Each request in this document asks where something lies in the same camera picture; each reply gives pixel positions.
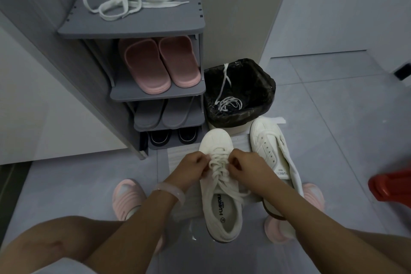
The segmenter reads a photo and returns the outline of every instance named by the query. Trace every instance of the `gray shoe rack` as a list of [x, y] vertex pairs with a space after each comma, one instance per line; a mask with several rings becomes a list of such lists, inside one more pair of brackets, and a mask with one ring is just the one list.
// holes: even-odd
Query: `gray shoe rack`
[[[98, 7], [105, 0], [89, 0], [92, 8]], [[133, 114], [136, 114], [137, 102], [171, 99], [194, 96], [193, 103], [185, 123], [180, 127], [199, 126], [197, 142], [203, 138], [205, 127], [203, 94], [206, 91], [204, 83], [203, 30], [205, 26], [201, 0], [189, 1], [187, 4], [171, 8], [143, 8], [139, 12], [130, 14], [116, 21], [105, 21], [98, 14], [90, 13], [83, 5], [82, 0], [76, 0], [66, 21], [58, 29], [58, 33], [66, 39], [82, 39], [90, 51], [95, 55], [101, 67], [110, 80], [110, 98], [116, 102], [125, 102]], [[115, 46], [118, 38], [154, 38], [165, 36], [188, 35], [192, 41], [194, 54], [200, 67], [201, 81], [191, 88], [180, 88], [173, 82], [171, 88], [162, 94], [150, 95], [140, 89], [124, 65]], [[160, 120], [151, 130], [164, 130], [166, 127]], [[168, 144], [156, 147], [149, 141], [152, 149], [163, 149], [183, 145], [178, 140], [177, 130], [173, 131]]]

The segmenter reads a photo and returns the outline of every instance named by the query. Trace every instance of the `white shorts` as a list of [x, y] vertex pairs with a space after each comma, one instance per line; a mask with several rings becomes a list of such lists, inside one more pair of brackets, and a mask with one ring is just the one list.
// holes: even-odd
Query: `white shorts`
[[62, 258], [49, 266], [39, 269], [33, 274], [96, 274], [96, 272], [83, 263], [69, 258]]

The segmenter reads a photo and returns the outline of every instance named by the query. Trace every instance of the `person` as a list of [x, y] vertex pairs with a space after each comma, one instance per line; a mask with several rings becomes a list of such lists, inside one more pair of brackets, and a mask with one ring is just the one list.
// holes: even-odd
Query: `person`
[[[208, 171], [208, 161], [190, 153], [165, 182], [186, 192]], [[283, 183], [257, 153], [234, 149], [228, 171], [282, 213], [321, 273], [411, 271], [410, 239], [346, 229]], [[144, 273], [176, 203], [171, 193], [156, 190], [126, 221], [68, 216], [40, 223], [5, 248], [0, 273]]]

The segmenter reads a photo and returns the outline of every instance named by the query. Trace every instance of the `laced white sneaker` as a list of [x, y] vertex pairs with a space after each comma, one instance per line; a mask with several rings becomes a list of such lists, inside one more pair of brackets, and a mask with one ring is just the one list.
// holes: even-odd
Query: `laced white sneaker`
[[[272, 118], [260, 116], [253, 121], [250, 128], [250, 142], [252, 151], [264, 158], [282, 181], [304, 197], [300, 175], [291, 160], [285, 138]], [[267, 200], [263, 199], [263, 205], [269, 215], [285, 220], [283, 215]]]
[[219, 242], [230, 242], [240, 233], [243, 225], [242, 194], [238, 182], [229, 176], [226, 168], [233, 142], [223, 129], [213, 129], [204, 136], [200, 152], [211, 157], [205, 178], [200, 180], [205, 223], [211, 237]]

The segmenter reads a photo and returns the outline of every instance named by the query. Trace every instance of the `hand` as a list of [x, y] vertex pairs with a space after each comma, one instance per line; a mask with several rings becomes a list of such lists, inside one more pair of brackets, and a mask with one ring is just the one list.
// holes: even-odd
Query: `hand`
[[201, 178], [203, 172], [208, 170], [209, 161], [210, 157], [202, 152], [187, 154], [164, 182], [178, 187], [185, 193]]
[[263, 198], [273, 189], [273, 185], [281, 182], [256, 152], [249, 153], [233, 149], [229, 156], [227, 170], [239, 183]]

